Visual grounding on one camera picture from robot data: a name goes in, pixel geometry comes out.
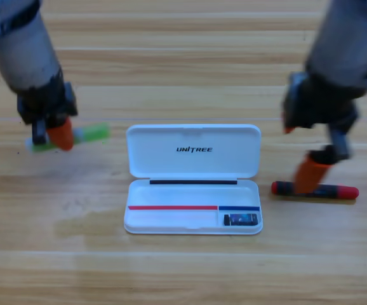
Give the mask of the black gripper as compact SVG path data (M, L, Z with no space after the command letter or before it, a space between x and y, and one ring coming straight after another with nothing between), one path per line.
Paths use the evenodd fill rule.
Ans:
M32 127L32 143L50 142L63 151L74 147L72 123L69 117L78 114L76 96L63 72L52 76L41 87L31 87L17 93L17 111L26 125Z
M309 151L293 176L295 193L313 193L331 168L326 164L350 158L347 134L358 119L355 101L305 72L294 72L282 108L284 134L316 124L327 126L330 143L322 150Z

